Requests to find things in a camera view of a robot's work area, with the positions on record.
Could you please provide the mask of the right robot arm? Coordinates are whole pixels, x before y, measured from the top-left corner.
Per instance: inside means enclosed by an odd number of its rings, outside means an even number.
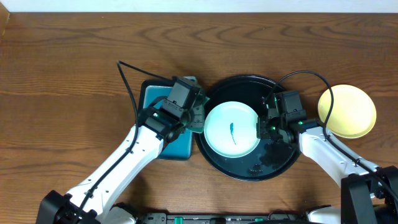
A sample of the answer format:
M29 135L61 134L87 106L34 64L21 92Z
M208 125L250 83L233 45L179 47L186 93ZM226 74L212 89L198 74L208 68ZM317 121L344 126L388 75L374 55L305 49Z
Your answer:
M307 119L300 100L263 100L257 135L295 146L340 187L341 207L306 212L308 223L397 223L397 168L379 167L344 145L318 119Z

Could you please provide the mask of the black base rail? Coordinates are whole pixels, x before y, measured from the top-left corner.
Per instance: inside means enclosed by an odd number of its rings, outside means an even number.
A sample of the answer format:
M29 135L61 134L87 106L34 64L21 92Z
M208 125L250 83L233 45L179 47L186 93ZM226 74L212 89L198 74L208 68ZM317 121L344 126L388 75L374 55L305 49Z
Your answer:
M145 213L138 224L250 224L250 223L309 223L303 215L272 213L270 215L198 215Z

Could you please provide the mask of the yellow plate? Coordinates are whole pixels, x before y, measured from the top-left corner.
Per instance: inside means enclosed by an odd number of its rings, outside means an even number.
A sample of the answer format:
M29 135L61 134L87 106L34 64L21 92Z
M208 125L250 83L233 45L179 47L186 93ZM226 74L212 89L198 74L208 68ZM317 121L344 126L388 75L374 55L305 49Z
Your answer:
M326 90L318 101L318 115L321 121L332 109L327 128L336 136L356 139L369 133L377 119L376 107L361 89L352 85L335 85Z

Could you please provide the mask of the round black tray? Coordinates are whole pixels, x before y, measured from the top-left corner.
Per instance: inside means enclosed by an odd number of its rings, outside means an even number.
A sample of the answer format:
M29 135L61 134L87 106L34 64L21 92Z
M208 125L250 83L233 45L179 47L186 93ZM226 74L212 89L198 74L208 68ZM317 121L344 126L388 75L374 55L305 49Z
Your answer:
M275 81L257 76L229 77L214 84L206 92L210 100L205 104L208 114L215 106L227 101L238 101L250 106L258 115L266 114L262 99L275 85ZM203 157L221 173L238 180L262 181L285 172L300 155L294 146L271 139L261 139L248 155L227 158L217 154L205 140L204 134L196 134L195 140Z

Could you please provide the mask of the black rectangular water tray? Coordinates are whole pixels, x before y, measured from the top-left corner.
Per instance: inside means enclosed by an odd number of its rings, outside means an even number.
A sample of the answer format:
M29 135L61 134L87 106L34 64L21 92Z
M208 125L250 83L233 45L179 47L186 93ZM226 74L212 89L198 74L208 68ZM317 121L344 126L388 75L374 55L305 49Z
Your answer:
M196 81L193 77L185 77L190 80ZM153 111L159 110L171 116L174 120L180 122L178 119L161 108L162 103L169 96L172 87L176 81L172 80L147 80L142 84L141 96L139 102L140 110L152 109ZM184 127L178 131L178 136L172 142L165 143L163 151L158 156L159 159L168 160L187 160L192 155L193 147L193 133Z

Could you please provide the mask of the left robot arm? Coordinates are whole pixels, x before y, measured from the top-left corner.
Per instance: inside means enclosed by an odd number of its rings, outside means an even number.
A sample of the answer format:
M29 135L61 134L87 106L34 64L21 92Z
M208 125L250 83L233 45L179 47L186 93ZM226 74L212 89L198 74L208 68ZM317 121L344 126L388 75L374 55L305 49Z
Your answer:
M65 195L49 192L37 223L135 223L129 213L116 216L113 205L148 163L185 130L202 133L208 97L159 96L136 114L136 124L120 146L84 181Z

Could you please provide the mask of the light blue plate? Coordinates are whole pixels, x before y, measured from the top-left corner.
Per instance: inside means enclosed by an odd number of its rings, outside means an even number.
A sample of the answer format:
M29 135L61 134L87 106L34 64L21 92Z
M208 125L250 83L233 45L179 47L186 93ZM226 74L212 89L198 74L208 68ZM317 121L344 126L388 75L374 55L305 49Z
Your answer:
M214 107L207 115L204 137L209 147L227 158L239 158L251 153L259 144L258 115L248 105L228 101Z

